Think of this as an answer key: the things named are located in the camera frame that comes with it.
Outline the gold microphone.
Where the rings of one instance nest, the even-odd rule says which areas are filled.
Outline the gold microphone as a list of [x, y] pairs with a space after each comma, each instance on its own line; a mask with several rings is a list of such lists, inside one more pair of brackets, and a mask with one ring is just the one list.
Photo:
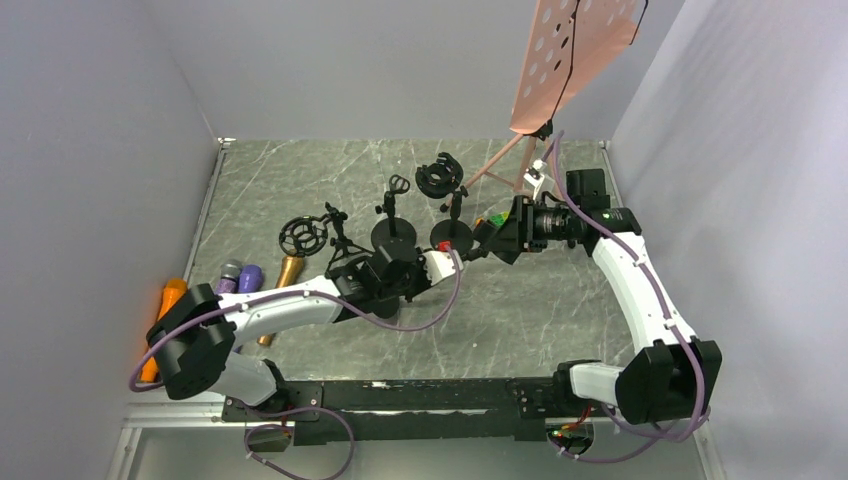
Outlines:
[[[281, 269], [276, 281], [276, 288], [283, 288], [295, 284], [305, 266], [305, 258], [302, 256], [283, 257]], [[257, 339], [257, 344], [262, 347], [269, 347], [275, 340], [276, 333], [263, 335]]]

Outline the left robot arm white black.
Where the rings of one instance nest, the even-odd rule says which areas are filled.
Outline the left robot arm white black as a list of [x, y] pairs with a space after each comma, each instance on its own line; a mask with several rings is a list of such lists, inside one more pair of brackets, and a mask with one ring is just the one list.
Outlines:
[[287, 406], [285, 380], [272, 361], [243, 356], [238, 347], [263, 335], [362, 318], [386, 327], [401, 299], [411, 300], [457, 270], [450, 252], [392, 241], [373, 251], [335, 256], [311, 280], [254, 293], [218, 294], [209, 284], [186, 290], [148, 330], [145, 361], [159, 380], [134, 392], [163, 389], [186, 400], [214, 392], [234, 397], [264, 420]]

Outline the black round base mic stand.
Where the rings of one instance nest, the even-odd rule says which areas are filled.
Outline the black round base mic stand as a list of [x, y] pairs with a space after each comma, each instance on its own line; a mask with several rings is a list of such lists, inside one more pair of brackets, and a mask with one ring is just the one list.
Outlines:
[[417, 243], [415, 227], [407, 220], [397, 216], [396, 197], [409, 191], [411, 183], [408, 179], [394, 174], [389, 178], [388, 188], [384, 192], [383, 203], [375, 207], [377, 214], [385, 214], [371, 231], [371, 244], [377, 248], [393, 240], [408, 242], [413, 246]]

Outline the glitter purple silver microphone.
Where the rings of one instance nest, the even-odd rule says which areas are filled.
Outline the glitter purple silver microphone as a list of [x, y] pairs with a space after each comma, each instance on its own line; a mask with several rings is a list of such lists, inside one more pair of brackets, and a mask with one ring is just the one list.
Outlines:
[[215, 287], [217, 294], [230, 294], [238, 291], [243, 264], [234, 259], [226, 260], [220, 266], [219, 278]]

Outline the black tripod mic stand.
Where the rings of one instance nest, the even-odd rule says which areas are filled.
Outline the black tripod mic stand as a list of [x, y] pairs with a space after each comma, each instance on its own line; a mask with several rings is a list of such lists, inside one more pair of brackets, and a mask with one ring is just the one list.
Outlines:
[[302, 215], [287, 221], [278, 234], [278, 244], [288, 256], [306, 258], [329, 245], [333, 251], [324, 275], [360, 282], [365, 278], [365, 261], [373, 252], [355, 243], [345, 233], [347, 213], [329, 202], [321, 216]]

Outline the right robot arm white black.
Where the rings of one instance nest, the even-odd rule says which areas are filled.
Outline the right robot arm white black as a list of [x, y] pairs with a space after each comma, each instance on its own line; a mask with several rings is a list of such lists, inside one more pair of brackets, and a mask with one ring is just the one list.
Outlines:
[[512, 264], [553, 241], [581, 246], [612, 288], [635, 356], [624, 367], [568, 361], [553, 375], [551, 398], [564, 415], [589, 403], [615, 407], [630, 424], [698, 421], [706, 414], [722, 353], [683, 319], [652, 266], [642, 229], [628, 208], [611, 205], [601, 169], [566, 174], [566, 197], [548, 192], [514, 197], [501, 219], [479, 220], [473, 238], [483, 251]]

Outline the black shock mount desk stand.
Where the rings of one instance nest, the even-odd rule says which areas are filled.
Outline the black shock mount desk stand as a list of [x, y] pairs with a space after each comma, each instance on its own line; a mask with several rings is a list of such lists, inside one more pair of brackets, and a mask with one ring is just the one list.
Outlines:
[[438, 249], [450, 244], [460, 256], [467, 255], [474, 242], [471, 228], [460, 220], [463, 199], [468, 196], [463, 177], [463, 167], [448, 152], [439, 152], [432, 163], [419, 166], [414, 176], [419, 191], [430, 199], [443, 200], [439, 210], [449, 215], [432, 228], [431, 246]]

